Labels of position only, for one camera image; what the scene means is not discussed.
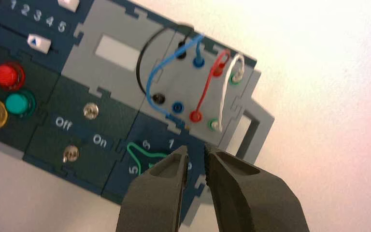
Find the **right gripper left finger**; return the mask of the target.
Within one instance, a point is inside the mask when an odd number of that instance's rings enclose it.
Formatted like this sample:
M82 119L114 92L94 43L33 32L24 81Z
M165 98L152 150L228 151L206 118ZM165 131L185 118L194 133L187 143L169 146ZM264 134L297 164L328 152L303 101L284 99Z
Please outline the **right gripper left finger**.
M123 199L116 231L178 231L188 161L183 145L135 178Z

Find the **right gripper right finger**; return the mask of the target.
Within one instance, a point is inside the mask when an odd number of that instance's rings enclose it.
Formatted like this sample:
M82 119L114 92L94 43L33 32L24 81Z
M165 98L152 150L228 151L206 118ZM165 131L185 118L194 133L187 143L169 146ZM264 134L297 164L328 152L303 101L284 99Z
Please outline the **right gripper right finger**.
M300 201L283 179L210 144L204 167L219 231L309 231Z

